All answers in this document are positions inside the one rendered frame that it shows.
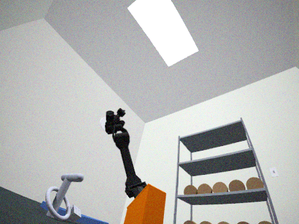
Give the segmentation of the grey cylindrical bar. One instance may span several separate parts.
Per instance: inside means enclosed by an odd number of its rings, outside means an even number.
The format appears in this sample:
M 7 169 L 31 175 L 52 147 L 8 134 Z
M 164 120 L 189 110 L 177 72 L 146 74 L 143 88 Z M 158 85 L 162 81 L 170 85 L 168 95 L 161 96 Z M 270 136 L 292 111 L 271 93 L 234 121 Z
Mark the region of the grey cylindrical bar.
M 56 193 L 56 197 L 54 198 L 52 202 L 52 207 L 54 210 L 57 212 L 62 200 L 65 197 L 66 192 L 68 191 L 69 186 L 71 185 L 70 183 L 73 182 L 82 182 L 84 180 L 83 174 L 63 174 L 61 176 L 61 179 L 63 181 L 61 187 L 59 188 L 58 192 Z M 53 217 L 50 212 L 47 212 L 47 216 Z M 54 218 L 54 217 L 53 217 Z

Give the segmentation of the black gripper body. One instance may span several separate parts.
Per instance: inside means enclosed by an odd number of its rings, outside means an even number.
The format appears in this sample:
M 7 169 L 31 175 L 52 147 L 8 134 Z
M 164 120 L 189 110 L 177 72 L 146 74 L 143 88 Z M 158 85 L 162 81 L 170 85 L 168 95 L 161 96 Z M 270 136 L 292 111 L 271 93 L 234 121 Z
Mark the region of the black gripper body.
M 114 122 L 120 120 L 119 116 L 123 117 L 125 115 L 125 112 L 121 108 L 119 108 L 117 113 L 118 113 L 117 115 L 114 115 Z

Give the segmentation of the blue tray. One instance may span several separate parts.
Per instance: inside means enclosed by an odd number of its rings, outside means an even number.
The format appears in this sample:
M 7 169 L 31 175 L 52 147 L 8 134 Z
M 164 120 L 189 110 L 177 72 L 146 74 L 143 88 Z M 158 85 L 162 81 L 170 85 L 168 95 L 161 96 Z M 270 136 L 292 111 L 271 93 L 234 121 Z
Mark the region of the blue tray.
M 42 201 L 40 207 L 44 208 L 45 210 L 48 211 L 47 205 L 45 201 Z M 66 215 L 66 209 L 59 207 L 58 214 L 60 214 L 61 216 L 65 216 Z M 105 221 L 101 221 L 92 217 L 88 217 L 86 215 L 82 215 L 81 214 L 81 218 L 77 220 L 77 222 L 83 223 L 83 224 L 109 224 Z

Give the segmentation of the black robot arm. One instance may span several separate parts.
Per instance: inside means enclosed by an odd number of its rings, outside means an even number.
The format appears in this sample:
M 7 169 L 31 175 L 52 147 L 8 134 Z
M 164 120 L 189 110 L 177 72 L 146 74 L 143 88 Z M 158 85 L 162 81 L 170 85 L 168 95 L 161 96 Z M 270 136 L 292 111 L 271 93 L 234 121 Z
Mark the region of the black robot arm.
M 112 134 L 113 142 L 121 152 L 121 158 L 125 167 L 125 172 L 127 175 L 127 180 L 125 182 L 125 192 L 129 198 L 134 197 L 135 199 L 139 195 L 139 193 L 142 192 L 142 190 L 145 188 L 146 182 L 144 181 L 142 183 L 142 180 L 135 173 L 129 151 L 129 134 L 127 130 L 123 128 L 125 122 L 122 120 L 114 122 L 113 111 L 106 111 L 106 120 L 106 133 Z M 122 133 L 117 133 L 120 131 Z

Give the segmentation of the silver metal loop with square tab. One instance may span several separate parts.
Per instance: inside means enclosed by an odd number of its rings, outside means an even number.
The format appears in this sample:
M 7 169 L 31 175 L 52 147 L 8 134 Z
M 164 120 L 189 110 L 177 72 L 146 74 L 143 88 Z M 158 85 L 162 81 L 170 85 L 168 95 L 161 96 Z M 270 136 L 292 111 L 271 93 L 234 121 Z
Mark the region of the silver metal loop with square tab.
M 64 197 L 64 202 L 66 203 L 66 208 L 67 208 L 65 216 L 61 216 L 60 214 L 58 214 L 52 207 L 52 204 L 50 201 L 50 192 L 51 191 L 58 192 L 58 190 L 59 190 L 59 188 L 57 188 L 57 187 L 48 188 L 48 190 L 45 194 L 45 201 L 46 201 L 47 208 L 48 208 L 50 214 L 52 214 L 52 216 L 54 218 L 56 218 L 57 220 L 64 221 L 64 220 L 68 219 L 74 223 L 75 221 L 77 221 L 78 219 L 81 218 L 81 210 L 78 207 L 76 207 L 75 205 L 70 207 L 70 203 L 66 196 Z

